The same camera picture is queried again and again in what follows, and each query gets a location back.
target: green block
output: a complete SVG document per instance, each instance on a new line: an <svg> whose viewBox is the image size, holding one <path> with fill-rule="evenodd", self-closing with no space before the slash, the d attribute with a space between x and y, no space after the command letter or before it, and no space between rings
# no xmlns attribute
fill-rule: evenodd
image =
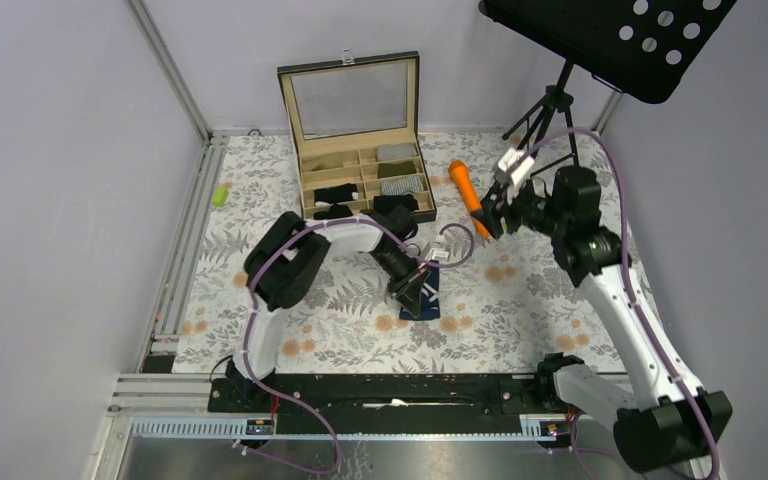
<svg viewBox="0 0 768 480"><path fill-rule="evenodd" d="M225 206L225 200L228 200L228 189L225 187L217 187L213 192L213 206L223 207Z"/></svg>

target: transparent lid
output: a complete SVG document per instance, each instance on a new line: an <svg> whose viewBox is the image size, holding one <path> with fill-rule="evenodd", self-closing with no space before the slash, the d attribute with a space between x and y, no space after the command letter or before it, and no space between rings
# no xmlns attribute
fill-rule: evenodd
<svg viewBox="0 0 768 480"><path fill-rule="evenodd" d="M412 52L280 68L296 141L415 130L418 58Z"/></svg>

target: open box lid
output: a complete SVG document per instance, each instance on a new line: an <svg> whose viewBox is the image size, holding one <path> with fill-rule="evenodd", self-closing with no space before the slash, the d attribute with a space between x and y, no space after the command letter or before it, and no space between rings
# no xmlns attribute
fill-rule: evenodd
<svg viewBox="0 0 768 480"><path fill-rule="evenodd" d="M418 52L279 67L278 81L300 158L416 142Z"/></svg>

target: black music stand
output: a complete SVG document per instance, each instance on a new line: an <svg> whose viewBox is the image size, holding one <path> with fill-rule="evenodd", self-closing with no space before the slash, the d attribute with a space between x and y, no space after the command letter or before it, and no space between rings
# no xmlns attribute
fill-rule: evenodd
<svg viewBox="0 0 768 480"><path fill-rule="evenodd" d="M482 0L479 11L564 59L558 83L502 138L529 122L519 148L546 135L555 112L572 126L573 97L564 92L574 65L593 78L645 103L666 101L711 34L737 0ZM530 117L540 111L534 124ZM571 154L541 171L572 158Z"/></svg>

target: floral tablecloth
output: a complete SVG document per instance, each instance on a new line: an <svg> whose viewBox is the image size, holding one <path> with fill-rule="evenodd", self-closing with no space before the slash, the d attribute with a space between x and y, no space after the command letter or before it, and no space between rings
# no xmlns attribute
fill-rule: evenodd
<svg viewBox="0 0 768 480"><path fill-rule="evenodd" d="M427 134L420 146L438 216L435 225L421 226L419 243L450 222L472 228L448 166L463 160L480 195L489 187L494 160L509 144L495 134ZM568 148L565 138L556 141L540 152L537 166ZM604 154L589 138L578 139L578 150L603 187L603 223L618 232L618 195ZM250 306L243 262L279 214L298 211L296 176L288 136L231 139L219 180L230 195L210 213L173 372L209 371L237 348ZM553 172L541 176L551 189ZM446 236L459 258L468 247L466 236ZM557 351L578 355L601 372L624 371L601 321L552 259L548 238L522 232L477 242L465 265L441 271L442 318L428 322L398 319L398 306L386 294L386 274L369 255L333 259L290 314L278 371L532 372L545 353ZM640 264L637 269L648 296Z"/></svg>

